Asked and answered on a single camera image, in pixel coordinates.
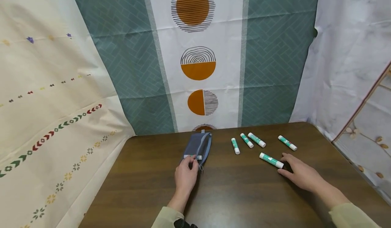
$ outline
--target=beige sleeve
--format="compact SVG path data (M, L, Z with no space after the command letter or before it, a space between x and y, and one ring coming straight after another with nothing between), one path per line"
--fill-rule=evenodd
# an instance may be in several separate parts
M379 228L368 215L352 203L333 207L329 214L337 228Z
M180 212L169 207L162 207L151 228L174 228L173 223L180 218L185 218Z

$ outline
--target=green patterned fabric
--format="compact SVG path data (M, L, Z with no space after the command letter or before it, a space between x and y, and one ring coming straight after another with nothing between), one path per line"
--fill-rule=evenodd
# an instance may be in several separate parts
M174 131L144 0L76 0L137 135Z
M239 124L286 123L314 38L317 0L244 1L248 19L243 22L247 35ZM76 2L136 134L174 132L145 1Z
M242 126L287 123L296 101L317 0L249 0Z

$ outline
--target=brown table surface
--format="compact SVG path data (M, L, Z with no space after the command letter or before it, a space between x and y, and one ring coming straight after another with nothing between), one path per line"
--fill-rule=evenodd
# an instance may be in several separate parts
M320 200L259 158L263 152L279 159L285 152L317 169L380 226L391 224L391 207L314 126L289 123L211 132L204 172L185 210L188 222L200 228L333 227ZM266 147L250 149L239 136L249 132L265 141ZM175 191L175 167L191 134L129 139L80 227L150 227ZM279 135L294 143L297 151L281 143ZM234 153L232 137L240 155Z

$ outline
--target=fabric pouch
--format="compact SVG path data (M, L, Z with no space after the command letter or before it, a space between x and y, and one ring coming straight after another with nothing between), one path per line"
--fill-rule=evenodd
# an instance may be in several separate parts
M191 135L190 140L183 153L183 158L186 155L196 155L200 170L203 170L203 164L208 157L210 145L212 143L211 133L195 133Z

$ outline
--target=black strap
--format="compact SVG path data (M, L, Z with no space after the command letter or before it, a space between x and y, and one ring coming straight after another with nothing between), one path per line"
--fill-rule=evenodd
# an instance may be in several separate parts
M189 225L184 219L180 218L173 223L175 228L198 228L195 224Z

